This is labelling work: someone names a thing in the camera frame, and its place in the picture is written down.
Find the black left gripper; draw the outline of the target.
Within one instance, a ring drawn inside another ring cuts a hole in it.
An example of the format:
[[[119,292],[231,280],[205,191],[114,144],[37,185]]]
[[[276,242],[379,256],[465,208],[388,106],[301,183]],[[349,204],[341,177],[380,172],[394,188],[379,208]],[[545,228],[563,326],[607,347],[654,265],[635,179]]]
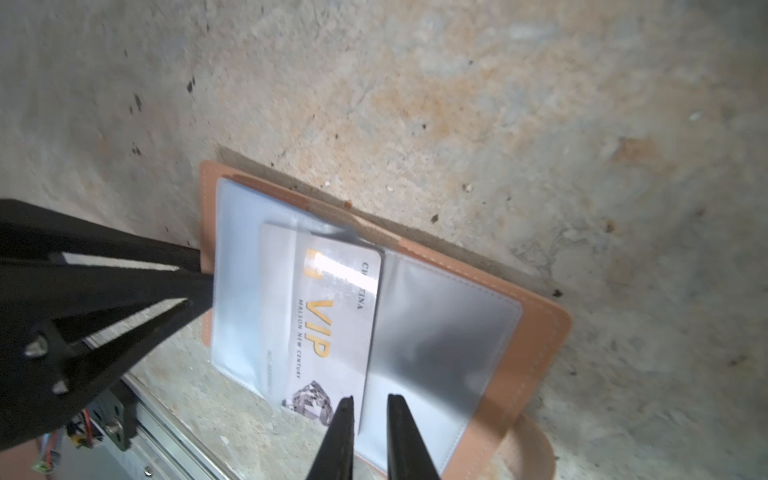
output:
[[[55,264],[63,253],[182,270]],[[14,199],[1,201],[1,448],[65,426],[142,357],[212,305],[200,252]],[[85,339],[166,300],[158,317]]]

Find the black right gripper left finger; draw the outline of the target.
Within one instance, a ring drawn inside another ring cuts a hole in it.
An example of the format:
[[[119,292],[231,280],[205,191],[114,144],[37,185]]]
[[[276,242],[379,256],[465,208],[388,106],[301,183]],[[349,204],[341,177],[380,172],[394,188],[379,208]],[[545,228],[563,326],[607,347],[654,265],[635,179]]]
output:
[[[307,474],[307,480],[352,480],[354,461],[354,398],[344,397]]]

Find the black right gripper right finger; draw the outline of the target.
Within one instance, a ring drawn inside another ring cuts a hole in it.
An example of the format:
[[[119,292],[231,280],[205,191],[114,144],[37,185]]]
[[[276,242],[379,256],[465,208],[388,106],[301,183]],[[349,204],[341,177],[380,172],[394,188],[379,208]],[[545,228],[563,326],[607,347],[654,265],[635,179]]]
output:
[[[389,480],[440,479],[402,395],[388,395],[387,473]]]

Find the pink leather card holder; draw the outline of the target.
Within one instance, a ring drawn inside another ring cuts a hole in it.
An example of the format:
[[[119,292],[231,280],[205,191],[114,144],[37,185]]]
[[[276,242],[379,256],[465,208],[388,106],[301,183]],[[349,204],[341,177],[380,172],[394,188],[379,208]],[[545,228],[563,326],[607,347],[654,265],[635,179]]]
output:
[[[537,294],[349,210],[214,161],[202,163],[201,265],[214,277],[205,342],[215,368],[262,398],[260,230],[277,225],[383,255],[354,452],[387,473],[387,401],[402,395],[442,479],[475,479],[506,452],[518,479],[555,475],[550,441],[523,412],[572,320]],[[327,427],[301,416],[317,426]]]

